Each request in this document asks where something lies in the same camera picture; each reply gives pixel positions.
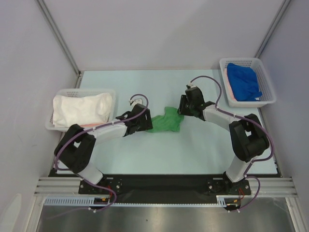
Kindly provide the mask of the green towel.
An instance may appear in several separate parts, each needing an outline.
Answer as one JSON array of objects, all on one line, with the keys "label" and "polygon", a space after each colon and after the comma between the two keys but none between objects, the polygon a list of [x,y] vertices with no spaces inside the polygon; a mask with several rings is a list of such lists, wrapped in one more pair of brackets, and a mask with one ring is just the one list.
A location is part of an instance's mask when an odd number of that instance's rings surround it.
[{"label": "green towel", "polygon": [[152,118],[153,128],[147,130],[149,133],[158,133],[164,131],[180,132],[181,123],[184,116],[178,113],[175,107],[165,107],[164,115],[157,115]]}]

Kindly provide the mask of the white towel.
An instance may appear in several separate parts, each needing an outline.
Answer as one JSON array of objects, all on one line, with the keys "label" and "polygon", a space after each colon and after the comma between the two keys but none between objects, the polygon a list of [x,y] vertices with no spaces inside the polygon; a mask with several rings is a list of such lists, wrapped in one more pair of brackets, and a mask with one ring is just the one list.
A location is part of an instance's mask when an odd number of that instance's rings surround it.
[{"label": "white towel", "polygon": [[70,127],[108,122],[112,110],[112,96],[101,93],[81,98],[57,95],[53,99],[53,125]]}]

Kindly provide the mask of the pink terry towel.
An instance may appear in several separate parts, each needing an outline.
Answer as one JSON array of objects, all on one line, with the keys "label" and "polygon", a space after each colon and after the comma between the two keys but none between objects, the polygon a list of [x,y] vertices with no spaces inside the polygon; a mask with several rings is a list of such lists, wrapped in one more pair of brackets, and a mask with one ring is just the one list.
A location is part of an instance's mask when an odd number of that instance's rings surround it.
[{"label": "pink terry towel", "polygon": [[104,124],[105,123],[92,123],[92,124],[83,124],[80,126],[83,128],[92,128],[92,127],[97,127],[97,126],[104,125]]}]

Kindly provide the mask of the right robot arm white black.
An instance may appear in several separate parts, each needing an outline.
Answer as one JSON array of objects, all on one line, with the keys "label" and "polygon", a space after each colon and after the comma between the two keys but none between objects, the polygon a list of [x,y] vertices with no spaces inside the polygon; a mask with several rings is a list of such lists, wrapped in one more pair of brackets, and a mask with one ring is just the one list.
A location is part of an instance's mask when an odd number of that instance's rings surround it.
[{"label": "right robot arm white black", "polygon": [[194,116],[202,121],[216,124],[230,133],[234,158],[224,172],[222,188],[227,194],[239,190],[249,165],[269,148],[269,140],[257,115],[237,116],[223,113],[215,103],[205,102],[198,87],[187,87],[181,95],[178,114]]}]

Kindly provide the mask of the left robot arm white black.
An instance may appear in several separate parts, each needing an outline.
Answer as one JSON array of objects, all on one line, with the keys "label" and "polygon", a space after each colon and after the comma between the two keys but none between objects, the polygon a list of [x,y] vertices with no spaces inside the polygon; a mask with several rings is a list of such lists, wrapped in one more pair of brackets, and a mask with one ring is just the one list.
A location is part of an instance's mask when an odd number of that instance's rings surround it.
[{"label": "left robot arm white black", "polygon": [[152,128],[150,110],[138,103],[131,111],[94,129],[86,130],[77,124],[70,126],[57,145],[54,155],[71,172],[88,181],[91,190],[102,193],[106,189],[104,175],[90,162],[95,145]]}]

